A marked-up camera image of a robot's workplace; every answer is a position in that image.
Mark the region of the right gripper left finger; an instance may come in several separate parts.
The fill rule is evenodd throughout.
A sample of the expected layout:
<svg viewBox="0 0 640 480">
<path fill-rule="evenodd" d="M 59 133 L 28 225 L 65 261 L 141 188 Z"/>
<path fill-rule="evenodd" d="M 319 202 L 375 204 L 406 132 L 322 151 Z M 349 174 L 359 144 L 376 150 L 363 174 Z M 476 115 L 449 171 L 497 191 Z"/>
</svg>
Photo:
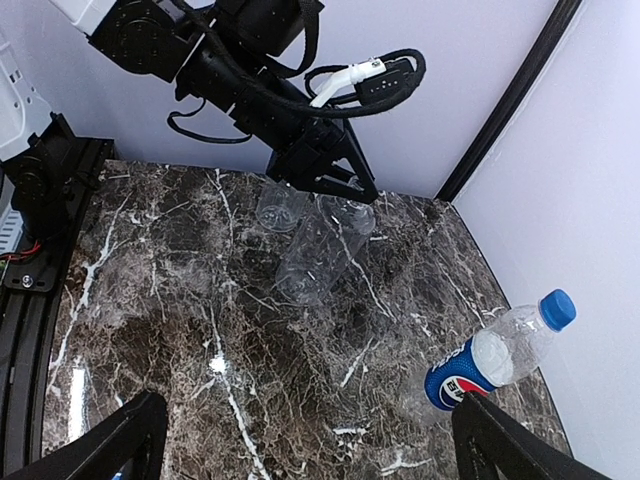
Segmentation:
<svg viewBox="0 0 640 480">
<path fill-rule="evenodd" d="M 168 431 L 167 402 L 142 391 L 79 439 L 8 475 L 10 479 L 158 479 Z"/>
</svg>

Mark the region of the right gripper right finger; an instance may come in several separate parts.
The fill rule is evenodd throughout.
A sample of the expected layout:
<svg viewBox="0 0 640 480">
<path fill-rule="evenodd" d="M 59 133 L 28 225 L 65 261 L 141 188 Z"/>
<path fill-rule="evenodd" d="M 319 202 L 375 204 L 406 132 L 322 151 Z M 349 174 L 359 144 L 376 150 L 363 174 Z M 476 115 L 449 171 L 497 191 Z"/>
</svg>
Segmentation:
<svg viewBox="0 0 640 480">
<path fill-rule="evenodd" d="M 464 396 L 451 421 L 461 479 L 605 477 L 552 448 L 477 392 Z"/>
</svg>

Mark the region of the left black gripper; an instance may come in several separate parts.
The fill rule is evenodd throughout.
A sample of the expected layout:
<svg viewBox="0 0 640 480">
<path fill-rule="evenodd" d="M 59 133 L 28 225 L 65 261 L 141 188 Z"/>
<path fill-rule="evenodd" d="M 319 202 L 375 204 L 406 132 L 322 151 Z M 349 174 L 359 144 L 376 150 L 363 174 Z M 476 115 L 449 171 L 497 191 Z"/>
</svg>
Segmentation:
<svg viewBox="0 0 640 480">
<path fill-rule="evenodd" d="M 345 120 L 309 120 L 300 136 L 281 151 L 274 150 L 266 175 L 300 191 L 372 204 L 379 196 L 375 177 L 355 131 Z M 334 162 L 341 158 L 350 173 Z"/>
</svg>

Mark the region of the clear unlabeled plastic bottle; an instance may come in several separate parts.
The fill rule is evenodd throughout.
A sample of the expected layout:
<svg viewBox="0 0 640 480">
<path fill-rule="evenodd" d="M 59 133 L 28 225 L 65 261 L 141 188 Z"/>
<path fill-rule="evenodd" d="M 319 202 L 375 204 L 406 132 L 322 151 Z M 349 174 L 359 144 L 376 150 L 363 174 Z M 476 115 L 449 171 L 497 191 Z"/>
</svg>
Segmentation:
<svg viewBox="0 0 640 480">
<path fill-rule="evenodd" d="M 341 197 L 317 196 L 277 269 L 278 291 L 296 305 L 319 303 L 375 226 L 372 206 Z"/>
</svg>

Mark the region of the Pocari Sweat bottle blue label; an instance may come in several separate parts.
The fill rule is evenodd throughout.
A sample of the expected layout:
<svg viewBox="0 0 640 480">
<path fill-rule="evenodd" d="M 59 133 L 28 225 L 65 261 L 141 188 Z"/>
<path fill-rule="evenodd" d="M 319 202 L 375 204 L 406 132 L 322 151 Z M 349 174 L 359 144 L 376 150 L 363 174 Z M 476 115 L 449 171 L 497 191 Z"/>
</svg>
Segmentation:
<svg viewBox="0 0 640 480">
<path fill-rule="evenodd" d="M 267 183 L 259 196 L 255 215 L 264 228 L 285 233 L 293 230 L 303 213 L 308 194 L 286 182 Z"/>
</svg>

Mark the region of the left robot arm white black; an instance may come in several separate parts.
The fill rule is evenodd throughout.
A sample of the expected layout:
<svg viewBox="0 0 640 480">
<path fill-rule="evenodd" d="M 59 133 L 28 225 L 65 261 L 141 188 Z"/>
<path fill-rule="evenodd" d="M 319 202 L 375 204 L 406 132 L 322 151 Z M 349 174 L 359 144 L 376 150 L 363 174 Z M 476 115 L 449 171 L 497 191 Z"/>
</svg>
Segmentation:
<svg viewBox="0 0 640 480">
<path fill-rule="evenodd" d="M 229 114 L 242 141 L 273 152 L 268 176 L 300 191 L 369 204 L 378 195 L 349 116 L 328 107 L 334 91 L 386 70 L 373 59 L 341 69 L 315 97 L 291 80 L 313 63 L 318 1 L 61 1 L 89 43 L 122 69 L 151 75 Z M 23 77 L 1 46 L 1 175 L 27 235 L 43 242 L 72 219 L 67 186 L 88 182 L 80 139 Z"/>
</svg>

